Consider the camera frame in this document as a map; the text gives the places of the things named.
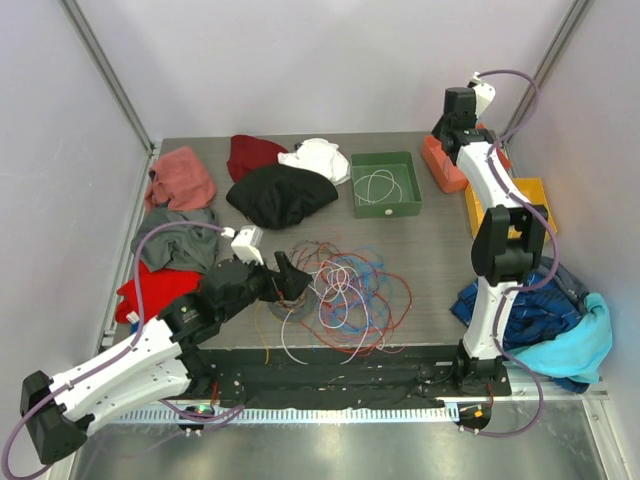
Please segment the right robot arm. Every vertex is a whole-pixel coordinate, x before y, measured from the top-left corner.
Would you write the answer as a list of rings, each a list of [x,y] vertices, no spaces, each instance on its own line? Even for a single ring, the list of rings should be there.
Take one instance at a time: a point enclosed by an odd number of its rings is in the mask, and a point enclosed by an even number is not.
[[[501,377],[511,308],[540,264],[548,226],[546,208],[531,204],[518,190],[498,157],[493,135],[477,126],[478,114],[494,97],[493,87],[481,83],[446,89],[443,112],[433,129],[484,212],[471,248],[476,300],[451,371],[453,386],[465,395]]]

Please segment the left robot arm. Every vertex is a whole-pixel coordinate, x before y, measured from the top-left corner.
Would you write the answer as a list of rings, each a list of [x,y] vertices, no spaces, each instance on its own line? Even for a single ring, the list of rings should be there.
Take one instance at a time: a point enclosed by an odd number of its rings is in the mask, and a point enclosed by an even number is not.
[[[200,344],[254,302],[295,301],[311,284],[311,275],[295,268],[284,252],[275,259],[276,270],[223,260],[195,290],[129,338],[65,372],[28,375],[20,414],[40,463],[66,458],[111,420],[141,405],[183,394],[205,397],[213,370],[200,357]]]

